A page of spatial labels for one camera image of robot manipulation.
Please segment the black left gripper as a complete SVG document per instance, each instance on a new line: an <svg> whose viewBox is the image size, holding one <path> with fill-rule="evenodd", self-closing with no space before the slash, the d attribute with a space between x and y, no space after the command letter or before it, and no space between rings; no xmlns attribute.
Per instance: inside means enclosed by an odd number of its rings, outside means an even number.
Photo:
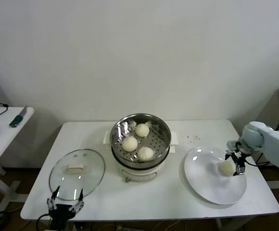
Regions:
<svg viewBox="0 0 279 231"><path fill-rule="evenodd" d="M81 189L79 199L74 205L55 204L55 199L59 192L60 186L52 193L51 197L47 199L49 209L49 216L52 218L50 230L64 231L68 220L76 215L76 211L80 211L84 207L83 189Z"/></svg>

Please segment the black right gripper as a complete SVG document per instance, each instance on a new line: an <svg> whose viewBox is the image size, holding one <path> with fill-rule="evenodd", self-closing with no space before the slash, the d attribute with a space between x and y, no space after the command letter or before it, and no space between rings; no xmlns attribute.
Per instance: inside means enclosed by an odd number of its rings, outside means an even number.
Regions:
<svg viewBox="0 0 279 231"><path fill-rule="evenodd" d="M244 141L235 141L233 143L234 151L226 150L225 160L231 158L236 166L234 176L245 173L245 158L252 155L252 149Z"/></svg>

